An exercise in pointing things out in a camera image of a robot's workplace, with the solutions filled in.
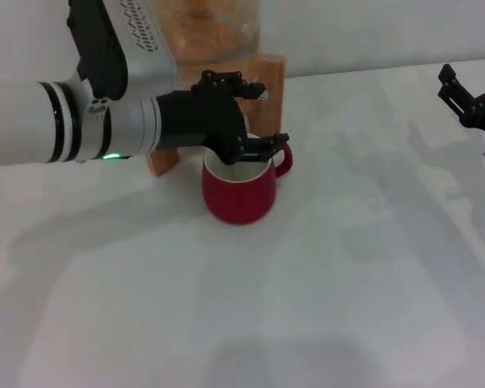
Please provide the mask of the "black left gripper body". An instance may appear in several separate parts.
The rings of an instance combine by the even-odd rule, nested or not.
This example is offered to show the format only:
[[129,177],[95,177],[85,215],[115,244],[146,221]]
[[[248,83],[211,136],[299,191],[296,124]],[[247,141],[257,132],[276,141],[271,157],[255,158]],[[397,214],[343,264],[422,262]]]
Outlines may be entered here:
[[196,87],[159,96],[161,133],[156,149],[204,146],[226,165],[248,162],[246,123],[235,100],[248,96],[247,86],[234,90]]

